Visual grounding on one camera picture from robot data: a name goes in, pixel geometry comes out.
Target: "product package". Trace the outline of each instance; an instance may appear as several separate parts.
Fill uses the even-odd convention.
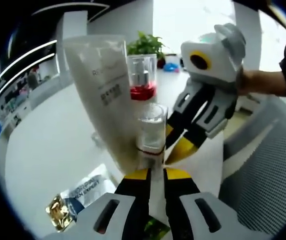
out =
[[[56,230],[62,232],[73,221],[76,222],[81,210],[103,194],[114,193],[115,190],[113,176],[109,174],[106,166],[101,164],[75,186],[56,195],[45,210]]]
[[[116,35],[88,35],[63,42],[83,106],[124,174],[137,169],[137,121],[130,95],[125,41]]]
[[[164,162],[167,114],[168,108],[156,103],[142,106],[137,113],[140,169],[161,167]]]

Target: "table surface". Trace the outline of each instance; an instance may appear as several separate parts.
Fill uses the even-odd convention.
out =
[[[157,101],[171,108],[188,74],[157,73]],[[107,151],[91,139],[94,128],[74,84],[35,108],[10,136],[5,167],[6,189],[23,224],[39,238],[55,232],[45,207],[99,164],[120,182],[123,175]],[[173,165],[191,174],[201,191],[218,196],[223,165],[223,133],[207,139],[196,154]],[[150,215],[167,223],[163,178],[151,186]]]

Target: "green plant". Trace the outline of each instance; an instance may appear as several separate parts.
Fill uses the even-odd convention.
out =
[[[141,31],[138,31],[138,37],[136,41],[127,45],[128,55],[156,54],[157,59],[164,57],[162,52],[164,44],[160,41],[161,37],[145,34]]]

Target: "mesh chair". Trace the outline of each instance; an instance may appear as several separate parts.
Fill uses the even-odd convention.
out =
[[[237,211],[243,225],[274,235],[286,223],[286,104],[269,96],[224,143],[224,159],[270,124],[271,130],[254,153],[223,181],[219,198]]]

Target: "yellow circle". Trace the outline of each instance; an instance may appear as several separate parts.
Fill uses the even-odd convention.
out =
[[[199,56],[205,60],[205,62],[207,64],[207,68],[205,70],[208,70],[211,68],[211,61],[205,53],[203,53],[201,51],[193,51],[193,52],[191,52],[191,54],[189,56],[191,57],[193,55]]]

